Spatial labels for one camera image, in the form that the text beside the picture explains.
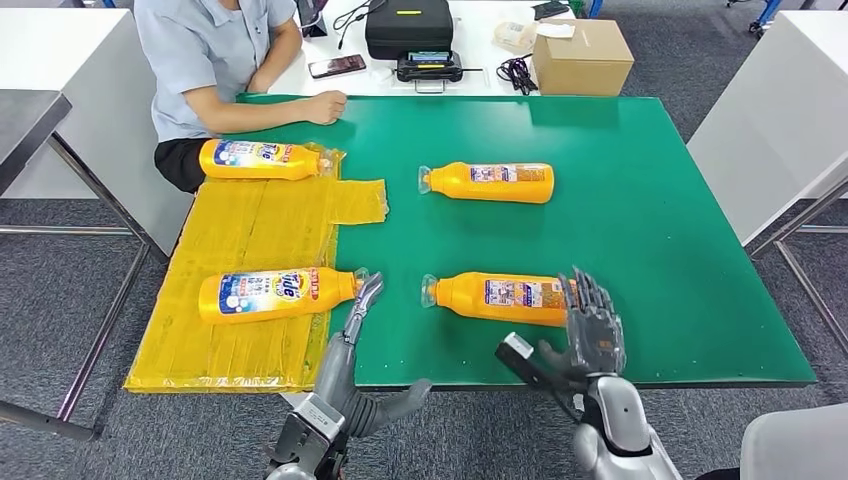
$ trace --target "table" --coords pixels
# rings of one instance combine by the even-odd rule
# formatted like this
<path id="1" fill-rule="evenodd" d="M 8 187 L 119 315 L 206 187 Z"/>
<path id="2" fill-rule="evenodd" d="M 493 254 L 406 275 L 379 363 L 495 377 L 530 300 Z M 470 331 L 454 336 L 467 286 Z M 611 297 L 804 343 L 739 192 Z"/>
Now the table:
<path id="1" fill-rule="evenodd" d="M 106 317 L 100 325 L 97 336 L 92 342 L 91 348 L 56 416 L 44 415 L 12 403 L 0 401 L 0 418 L 78 440 L 89 440 L 95 436 L 94 430 L 71 423 L 69 421 L 70 416 L 76 408 L 91 371 L 115 326 L 118 314 L 141 269 L 144 258 L 151 249 L 158 250 L 158 247 L 109 189 L 88 168 L 85 161 L 80 158 L 62 135 L 55 131 L 70 111 L 70 102 L 60 92 L 0 90 L 0 113 L 2 113 L 0 115 L 0 160 L 2 160 L 2 163 L 0 163 L 0 194 L 5 192 L 18 175 L 24 171 L 26 163 L 33 153 L 46 142 L 79 175 L 80 179 L 112 208 L 126 227 L 0 225 L 0 234 L 135 236 L 141 241 L 141 247 L 124 277 Z"/>
<path id="2" fill-rule="evenodd" d="M 57 132 L 152 239 L 152 251 L 167 258 L 193 197 L 162 178 L 153 163 L 158 139 L 150 105 L 156 79 L 132 14 L 103 8 L 2 12 L 0 44 L 16 48 L 0 49 L 0 89 L 62 92 L 74 108 Z M 3 197 L 97 195 L 45 145 Z"/>
<path id="3" fill-rule="evenodd" d="M 2 9 L 0 44 L 14 46 L 0 49 L 0 195 L 99 198 L 124 224 L 1 225 L 0 234 L 140 240 L 56 415 L 0 402 L 0 418 L 87 440 L 94 432 L 71 423 L 71 414 L 144 258 L 149 252 L 160 261 L 168 259 L 192 196 L 173 188 L 153 164 L 155 78 L 128 10 Z"/>
<path id="4" fill-rule="evenodd" d="M 333 126 L 244 138 L 333 145 L 350 152 L 344 178 L 386 180 L 386 222 L 339 232 L 336 267 L 380 270 L 387 282 L 362 329 L 360 385 L 516 384 L 494 357 L 498 342 L 516 331 L 562 346 L 564 332 L 423 309 L 421 278 L 553 275 L 572 264 L 610 290 L 624 324 L 624 375 L 639 386 L 815 381 L 657 99 L 352 97 Z M 460 159 L 549 162 L 556 191 L 543 206 L 418 193 L 419 165 Z M 333 311 L 330 332 L 349 308 Z"/>
<path id="5" fill-rule="evenodd" d="M 271 86 L 269 93 L 315 95 L 326 90 L 341 90 L 348 95 L 414 95 L 415 85 L 397 80 L 391 69 L 396 62 L 374 60 L 368 55 L 365 44 L 365 21 L 351 24 L 342 49 L 338 49 L 339 33 L 333 31 L 332 23 L 339 15 L 356 7 L 357 0 L 333 0 L 324 10 L 324 21 L 329 29 L 328 36 L 306 38 L 300 53 L 292 65 Z M 482 68 L 483 72 L 465 72 L 457 83 L 446 83 L 447 95 L 520 95 L 508 82 L 500 80 L 495 69 L 505 60 L 516 56 L 492 42 L 495 27 L 505 21 L 529 23 L 533 21 L 530 2 L 514 1 L 451 1 L 451 14 L 455 19 L 453 49 L 462 57 L 465 68 Z M 556 18 L 573 19 L 574 12 Z M 367 69 L 361 72 L 338 75 L 315 80 L 309 76 L 307 65 L 345 55 L 360 54 Z M 527 61 L 531 75 L 535 78 L 532 59 Z"/>
<path id="6" fill-rule="evenodd" d="M 846 227 L 807 225 L 848 193 L 846 44 L 848 12 L 779 12 L 688 148 L 743 245 L 798 200 L 817 199 L 752 257 L 775 245 L 848 352 L 848 333 L 783 243 L 795 231 L 848 233 Z"/>

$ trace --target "small box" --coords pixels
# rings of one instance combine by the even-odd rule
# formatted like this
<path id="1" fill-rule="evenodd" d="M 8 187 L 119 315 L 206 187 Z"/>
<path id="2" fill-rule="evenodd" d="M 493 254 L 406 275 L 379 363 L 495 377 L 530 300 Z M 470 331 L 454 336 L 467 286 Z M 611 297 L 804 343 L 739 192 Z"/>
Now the small box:
<path id="1" fill-rule="evenodd" d="M 549 20 L 572 25 L 571 38 L 539 35 L 533 65 L 542 95 L 603 95 L 621 92 L 633 55 L 613 20 Z"/>

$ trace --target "white paper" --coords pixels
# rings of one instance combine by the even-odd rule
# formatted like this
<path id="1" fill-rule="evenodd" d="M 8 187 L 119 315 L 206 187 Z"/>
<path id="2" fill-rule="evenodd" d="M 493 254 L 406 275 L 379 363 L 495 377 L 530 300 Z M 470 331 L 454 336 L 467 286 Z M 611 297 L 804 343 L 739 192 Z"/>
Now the white paper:
<path id="1" fill-rule="evenodd" d="M 536 33 L 549 38 L 571 38 L 574 36 L 574 27 L 571 25 L 540 23 L 536 27 Z"/>

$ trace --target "black pants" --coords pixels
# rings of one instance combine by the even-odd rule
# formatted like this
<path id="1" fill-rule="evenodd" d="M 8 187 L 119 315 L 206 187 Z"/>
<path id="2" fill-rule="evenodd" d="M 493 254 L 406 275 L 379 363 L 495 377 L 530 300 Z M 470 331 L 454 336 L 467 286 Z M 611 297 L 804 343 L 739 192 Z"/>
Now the black pants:
<path id="1" fill-rule="evenodd" d="M 200 168 L 200 149 L 208 138 L 176 138 L 162 142 L 153 153 L 159 173 L 175 187 L 195 193 L 206 178 Z"/>
<path id="2" fill-rule="evenodd" d="M 713 470 L 697 478 L 697 480 L 739 480 L 738 468 L 727 468 L 724 470 Z"/>

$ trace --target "plastic wrap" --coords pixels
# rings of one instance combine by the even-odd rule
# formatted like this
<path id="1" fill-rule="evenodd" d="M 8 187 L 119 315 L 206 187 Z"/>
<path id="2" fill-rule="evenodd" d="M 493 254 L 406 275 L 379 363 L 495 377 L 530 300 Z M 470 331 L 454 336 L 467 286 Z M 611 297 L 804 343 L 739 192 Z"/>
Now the plastic wrap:
<path id="1" fill-rule="evenodd" d="M 382 222 L 385 185 L 334 176 L 209 180 L 198 193 L 124 387 L 139 393 L 284 392 L 311 386 L 329 313 L 236 325 L 199 318 L 221 272 L 333 267 L 337 224 Z"/>

